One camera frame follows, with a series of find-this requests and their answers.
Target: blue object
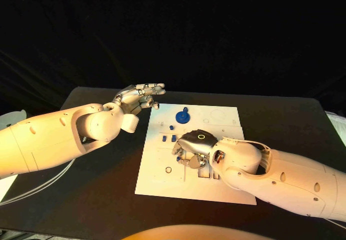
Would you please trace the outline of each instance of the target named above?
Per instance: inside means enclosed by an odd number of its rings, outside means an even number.
[[[175,119],[181,124],[186,124],[191,121],[191,114],[188,113],[188,107],[176,114]]]

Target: black backdrop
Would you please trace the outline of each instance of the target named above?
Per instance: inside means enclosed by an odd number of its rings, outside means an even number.
[[[234,1],[0,1],[0,113],[77,86],[316,98],[346,109],[346,14]]]

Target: black tabletop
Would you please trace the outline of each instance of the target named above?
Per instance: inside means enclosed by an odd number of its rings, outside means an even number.
[[[62,109],[108,103],[119,89],[78,87]],[[346,172],[346,148],[320,103],[310,98],[168,92],[160,103],[238,107],[247,140],[303,155]],[[234,228],[274,239],[341,239],[346,231],[322,218],[257,205],[136,195],[150,110],[136,133],[80,157],[57,183],[0,207],[0,228],[78,239],[108,240],[168,225]],[[6,199],[49,180],[67,164],[18,176]]]

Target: wire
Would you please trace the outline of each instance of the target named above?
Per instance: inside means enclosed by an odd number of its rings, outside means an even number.
[[[339,223],[336,223],[335,221],[326,219],[329,222],[332,222],[335,225],[338,225],[341,228],[346,229],[346,226],[341,225]]]
[[[39,185],[35,189],[32,189],[31,191],[25,192],[23,194],[21,194],[19,196],[10,198],[9,200],[0,202],[0,206],[10,204],[25,198],[28,198],[29,196],[32,196],[33,194],[39,193],[45,188],[48,188],[57,181],[58,179],[64,176],[65,172],[70,170],[72,163],[75,162],[75,159],[71,161],[71,163],[68,164],[68,166],[64,168],[64,170],[58,173],[58,175],[49,180],[46,181],[42,185]]]

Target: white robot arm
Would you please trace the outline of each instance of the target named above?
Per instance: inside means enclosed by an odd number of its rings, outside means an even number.
[[[35,116],[0,131],[0,178],[52,168],[117,137],[136,131],[143,108],[155,107],[152,95],[165,94],[165,84],[132,85],[113,102],[93,103]]]
[[[251,143],[263,145],[260,150]],[[186,133],[173,154],[195,153],[179,162],[202,168],[209,161],[225,184],[247,191],[290,212],[346,222],[346,174],[297,154],[270,149],[264,144],[224,137],[204,130]],[[257,175],[258,166],[266,174]]]

